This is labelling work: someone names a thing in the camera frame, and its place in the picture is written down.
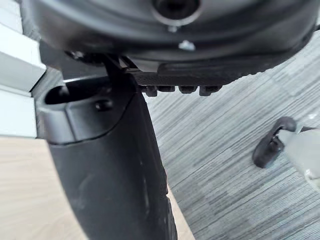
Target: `caster wheel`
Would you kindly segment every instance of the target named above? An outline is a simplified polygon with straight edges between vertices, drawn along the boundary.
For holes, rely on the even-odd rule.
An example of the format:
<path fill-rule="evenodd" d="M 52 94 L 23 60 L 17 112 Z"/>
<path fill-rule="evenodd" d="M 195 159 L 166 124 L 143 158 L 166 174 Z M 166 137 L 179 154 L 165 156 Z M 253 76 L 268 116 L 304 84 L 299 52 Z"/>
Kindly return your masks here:
<path fill-rule="evenodd" d="M 269 168 L 285 148 L 285 145 L 277 137 L 279 130 L 295 132 L 296 128 L 297 123 L 291 117 L 279 118 L 271 131 L 255 147 L 252 155 L 253 163 L 262 169 Z"/>

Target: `black plastic housing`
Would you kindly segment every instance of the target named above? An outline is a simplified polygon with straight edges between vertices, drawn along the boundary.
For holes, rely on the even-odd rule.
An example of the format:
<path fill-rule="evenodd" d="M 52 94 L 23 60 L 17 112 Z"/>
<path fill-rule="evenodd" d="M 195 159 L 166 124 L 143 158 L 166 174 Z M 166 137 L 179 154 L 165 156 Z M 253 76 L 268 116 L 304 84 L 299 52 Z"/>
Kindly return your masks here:
<path fill-rule="evenodd" d="M 176 240 L 147 104 L 127 77 L 49 91 L 41 108 L 46 140 L 89 239 Z"/>

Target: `light wood surface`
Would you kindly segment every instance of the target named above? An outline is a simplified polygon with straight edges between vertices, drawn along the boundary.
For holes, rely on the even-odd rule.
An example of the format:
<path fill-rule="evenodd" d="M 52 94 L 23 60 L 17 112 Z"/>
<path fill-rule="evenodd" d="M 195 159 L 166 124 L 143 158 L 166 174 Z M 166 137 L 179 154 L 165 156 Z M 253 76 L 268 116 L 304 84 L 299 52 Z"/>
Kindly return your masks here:
<path fill-rule="evenodd" d="M 171 191 L 180 240 L 194 240 Z M 43 140 L 0 138 L 0 239 L 85 240 Z"/>

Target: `round hole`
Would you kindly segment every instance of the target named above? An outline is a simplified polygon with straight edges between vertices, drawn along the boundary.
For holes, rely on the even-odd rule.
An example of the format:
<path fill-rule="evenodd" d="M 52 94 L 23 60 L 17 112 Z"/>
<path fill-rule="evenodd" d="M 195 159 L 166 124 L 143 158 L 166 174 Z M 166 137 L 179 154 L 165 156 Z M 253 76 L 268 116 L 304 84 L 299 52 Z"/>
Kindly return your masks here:
<path fill-rule="evenodd" d="M 158 14 L 169 20 L 183 20 L 192 16 L 199 8 L 199 0 L 155 0 Z"/>

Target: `white cabinet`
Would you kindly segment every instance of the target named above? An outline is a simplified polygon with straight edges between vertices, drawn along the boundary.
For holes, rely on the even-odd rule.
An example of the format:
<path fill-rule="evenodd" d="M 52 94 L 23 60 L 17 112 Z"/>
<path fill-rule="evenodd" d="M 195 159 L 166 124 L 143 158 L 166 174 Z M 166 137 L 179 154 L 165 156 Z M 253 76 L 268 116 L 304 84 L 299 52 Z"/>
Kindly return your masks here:
<path fill-rule="evenodd" d="M 13 0 L 0 0 L 0 24 L 22 34 L 20 6 Z"/>
<path fill-rule="evenodd" d="M 0 90 L 0 135 L 36 138 L 35 100 Z"/>
<path fill-rule="evenodd" d="M 20 5 L 0 0 L 0 136 L 37 137 L 30 91 L 46 69 L 39 43 L 23 35 Z"/>
<path fill-rule="evenodd" d="M 39 43 L 0 24 L 0 85 L 29 92 L 45 73 Z"/>
<path fill-rule="evenodd" d="M 20 6 L 17 2 L 12 0 L 0 0 L 0 9 L 4 9 L 18 17 L 21 17 Z"/>

